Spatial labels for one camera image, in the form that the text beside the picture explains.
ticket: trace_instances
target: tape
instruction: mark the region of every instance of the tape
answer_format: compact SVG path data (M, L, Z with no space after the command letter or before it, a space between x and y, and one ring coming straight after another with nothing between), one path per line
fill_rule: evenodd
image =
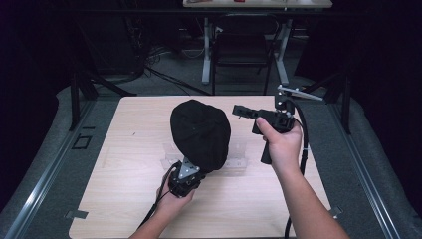
M88 212L86 211L68 211L68 213L66 213L65 218L67 219L74 219L74 218L81 218L81 219L85 219L87 218Z
M343 212L343 210L342 210L340 207L338 207L338 206L333 207L333 208L329 211L329 213L331 214L331 216L332 216L334 219L337 219L338 215L339 215L339 214L341 214L342 212Z

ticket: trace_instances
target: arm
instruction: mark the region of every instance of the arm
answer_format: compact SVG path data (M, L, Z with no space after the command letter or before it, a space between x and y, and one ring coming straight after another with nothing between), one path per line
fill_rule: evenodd
M164 183L163 193L169 191L168 177ZM188 204L193 197L195 190L192 190L186 197L178 198L168 192L159 202L154 214L141 227L139 227L129 238L130 239L155 239L164 231L165 227L179 214L182 208Z
M348 238L302 176L298 158L302 132L295 122L290 132L276 132L264 119L257 126L269 142L272 167L285 195L298 238Z

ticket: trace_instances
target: dark background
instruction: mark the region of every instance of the dark background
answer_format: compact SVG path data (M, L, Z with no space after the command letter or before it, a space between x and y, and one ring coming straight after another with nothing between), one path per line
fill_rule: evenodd
M144 7L179 7L173 1L138 1ZM348 72L352 97L379 137L407 198L422 214L419 93L422 92L420 2L333 1L328 11L371 11L363 23L312 21L309 43L296 74L321 81L341 71L350 54L362 51ZM134 48L123 18L57 19L51 6L122 8L119 1L2 1L0 3L0 207L9 200L31 164L55 116L56 93L82 67L99 74L142 72L145 52ZM144 20L145 43L177 50L177 28L186 19ZM359 33L365 45L355 48ZM91 41L85 41L84 35Z

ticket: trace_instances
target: chair leg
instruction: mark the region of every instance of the chair leg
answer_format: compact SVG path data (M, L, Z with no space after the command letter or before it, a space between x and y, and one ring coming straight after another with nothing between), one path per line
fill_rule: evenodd
M211 84L212 84L212 95L215 96L215 68L213 64L214 61L211 61Z
M267 76L265 77L265 84L264 84L263 96L266 96L267 95L268 81L270 80L270 72L271 72L271 65L272 64L273 63L270 63L268 65Z

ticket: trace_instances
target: person's left hand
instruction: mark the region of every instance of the person's left hand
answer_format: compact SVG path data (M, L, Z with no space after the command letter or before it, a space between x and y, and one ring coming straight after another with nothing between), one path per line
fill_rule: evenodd
M170 177L170 175L171 173L167 176L164 182L162 195L164 195L166 192L168 193L163 196L158 202L155 213L163 212L168 214L168 216L171 216L171 218L174 218L186 204L192 201L195 190L189 192L189 194L187 194L185 197L176 197L175 195L173 195L173 193L169 192L170 188L168 187L168 178Z

